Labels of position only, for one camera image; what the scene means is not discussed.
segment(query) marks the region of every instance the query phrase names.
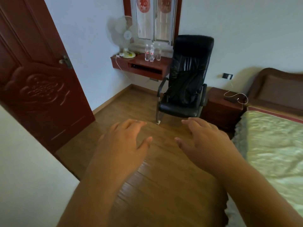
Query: red paper decoration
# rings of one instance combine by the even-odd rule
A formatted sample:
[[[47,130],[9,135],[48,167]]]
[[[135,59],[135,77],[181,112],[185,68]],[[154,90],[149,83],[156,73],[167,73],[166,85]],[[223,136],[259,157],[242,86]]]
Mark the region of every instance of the red paper decoration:
[[[159,0],[158,8],[162,13],[167,14],[172,10],[172,0]]]
[[[151,0],[137,0],[137,6],[142,13],[147,13],[151,7]]]

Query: white wall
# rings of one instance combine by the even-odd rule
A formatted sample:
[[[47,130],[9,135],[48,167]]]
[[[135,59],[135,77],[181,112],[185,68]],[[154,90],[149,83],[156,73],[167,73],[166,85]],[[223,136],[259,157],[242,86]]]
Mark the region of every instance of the white wall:
[[[92,110],[131,84],[113,69],[119,52],[107,36],[111,17],[123,16],[122,0],[45,0]]]
[[[55,227],[79,181],[0,106],[0,226]]]
[[[266,67],[302,72],[303,0],[183,0],[179,34],[214,37],[205,83],[246,92]],[[230,82],[222,73],[234,74]],[[135,84],[158,84],[130,75]]]

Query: bed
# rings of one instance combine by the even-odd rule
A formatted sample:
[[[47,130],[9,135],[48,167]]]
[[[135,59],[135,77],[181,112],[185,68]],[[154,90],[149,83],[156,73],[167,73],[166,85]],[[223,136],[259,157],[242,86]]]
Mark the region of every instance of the bed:
[[[233,143],[303,216],[303,74],[263,69],[248,93]],[[245,226],[229,196],[228,227]]]

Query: white cable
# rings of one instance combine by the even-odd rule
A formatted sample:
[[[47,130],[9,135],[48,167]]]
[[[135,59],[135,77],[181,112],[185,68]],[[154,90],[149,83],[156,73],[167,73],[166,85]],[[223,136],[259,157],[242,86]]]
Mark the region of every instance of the white cable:
[[[244,94],[244,93],[237,93],[237,94],[235,94],[235,95],[233,95],[233,96],[226,96],[226,93],[229,93],[230,91],[228,91],[228,92],[225,92],[225,94],[224,94],[224,96],[225,97],[234,97],[234,96],[236,96],[236,95],[244,95],[245,97],[246,97],[246,103],[240,103],[239,101],[238,101],[238,99],[239,98],[237,98],[237,102],[238,103],[240,103],[240,104],[247,104],[248,103],[248,97]]]
[[[116,64],[118,65],[118,62],[117,62],[117,55],[116,55]],[[120,68],[120,66],[118,65],[118,67]],[[122,68],[120,68],[121,71],[122,71]]]

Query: wooden floor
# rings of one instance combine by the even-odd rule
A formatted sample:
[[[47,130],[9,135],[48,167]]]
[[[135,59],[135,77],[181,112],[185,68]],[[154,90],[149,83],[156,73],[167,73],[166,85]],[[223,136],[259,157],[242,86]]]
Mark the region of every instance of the wooden floor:
[[[81,179],[99,136],[110,125],[127,118],[146,121],[138,143],[148,136],[153,136],[153,143],[139,170],[123,185],[109,226],[224,226],[224,189],[177,147],[174,137],[191,136],[180,118],[164,115],[161,124],[155,124],[156,102],[156,96],[130,89],[98,112],[97,122],[61,148],[57,157]]]

